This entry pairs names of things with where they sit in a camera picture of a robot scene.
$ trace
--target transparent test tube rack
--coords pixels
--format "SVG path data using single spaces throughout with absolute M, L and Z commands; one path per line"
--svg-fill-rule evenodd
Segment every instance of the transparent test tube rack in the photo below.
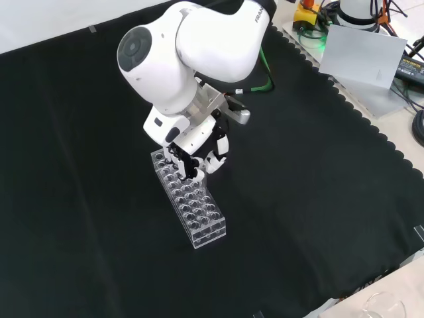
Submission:
M 179 179 L 177 167 L 165 163 L 162 149 L 151 156 L 154 170 L 194 248 L 223 237 L 225 218 L 203 183 Z

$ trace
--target black tablecloth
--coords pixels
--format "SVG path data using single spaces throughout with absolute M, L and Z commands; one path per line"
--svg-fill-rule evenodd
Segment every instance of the black tablecloth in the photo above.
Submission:
M 208 180 L 227 236 L 194 250 L 115 55 L 169 5 L 0 56 L 2 317 L 298 318 L 419 248 L 422 174 L 270 28 L 276 89 Z

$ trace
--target white card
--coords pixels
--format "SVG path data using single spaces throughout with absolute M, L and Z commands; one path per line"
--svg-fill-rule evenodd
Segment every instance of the white card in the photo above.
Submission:
M 390 88 L 407 40 L 331 25 L 319 71 Z

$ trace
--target white device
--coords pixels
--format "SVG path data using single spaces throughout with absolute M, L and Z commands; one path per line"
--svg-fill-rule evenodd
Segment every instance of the white device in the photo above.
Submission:
M 244 0 L 233 15 L 190 2 L 172 5 L 158 20 L 132 28 L 121 40 L 117 59 L 125 79 L 153 108 L 144 130 L 164 147 L 182 178 L 203 178 L 226 159 L 228 138 L 217 124 L 221 113 L 246 123 L 250 113 L 194 77 L 237 82 L 252 71 L 274 0 Z M 206 158 L 192 157 L 209 138 L 216 145 Z
M 340 0 L 337 20 L 344 27 L 377 31 L 375 16 L 382 4 L 383 0 Z

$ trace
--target wire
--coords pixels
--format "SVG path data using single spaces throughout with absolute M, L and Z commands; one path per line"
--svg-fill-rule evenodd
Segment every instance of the wire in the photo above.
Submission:
M 399 10 L 399 11 L 397 11 L 397 12 L 401 13 L 402 15 L 404 15 L 404 17 L 405 17 L 405 18 L 408 18 L 407 14 L 406 14 L 406 13 L 404 13 L 404 11 L 403 11 L 402 9 L 400 9 L 400 8 L 399 8 L 399 6 L 396 4 L 396 2 L 395 2 L 395 1 L 393 1 L 393 0 L 389 1 L 389 6 L 390 6 L 392 3 L 393 3 L 393 4 L 395 5 L 395 7 Z
M 308 34 L 305 34 L 304 32 L 302 32 L 300 35 L 305 38 L 310 38 L 312 40 L 325 40 L 327 38 L 326 36 L 310 36 Z
M 239 95 L 239 94 L 245 94 L 245 93 L 260 93 L 260 92 L 267 93 L 269 91 L 272 91 L 275 88 L 275 84 L 274 84 L 274 80 L 272 79 L 271 69 L 268 65 L 268 62 L 266 61 L 265 53 L 262 47 L 260 47 L 260 50 L 259 50 L 259 60 L 264 66 L 265 72 L 268 75 L 268 81 L 266 82 L 266 84 L 263 86 L 252 87 L 247 89 L 234 89 L 232 91 L 228 91 L 224 93 L 224 95 L 232 96 L 232 95 Z
M 418 51 L 416 51 L 412 46 L 410 46 L 408 43 L 406 44 L 406 46 L 412 51 L 414 52 L 416 55 L 418 55 L 423 61 L 424 61 L 424 57 L 418 53 Z
M 413 100 L 411 100 L 410 98 L 409 98 L 409 95 L 405 95 L 405 93 L 404 92 L 402 92 L 402 90 L 400 89 L 400 87 L 399 87 L 399 85 L 398 84 L 396 84 L 396 82 L 395 81 L 393 81 L 393 85 L 396 87 L 396 89 L 399 91 L 399 93 L 401 93 L 402 94 L 402 96 L 400 96 L 394 89 L 392 89 L 392 88 L 390 88 L 397 96 L 399 96 L 400 98 L 402 98 L 402 99 L 404 99 L 405 101 L 407 101 L 411 106 L 412 106 L 412 108 L 414 108 L 414 110 L 416 111 L 416 112 L 418 112 L 418 110 L 415 108 L 415 106 L 418 106 L 419 108 L 421 108 L 421 109 L 424 109 L 424 106 L 421 106 L 420 104 L 418 104 L 418 103 L 416 103 L 416 102 L 414 102 Z
M 398 10 L 396 10 L 396 9 L 389 9 L 390 11 L 393 11 L 393 12 L 397 12 L 397 13 L 400 13 L 401 15 L 404 15 L 405 16 L 405 18 L 408 18 L 408 15 L 406 14 L 406 13 L 404 13 L 403 11 L 398 11 Z

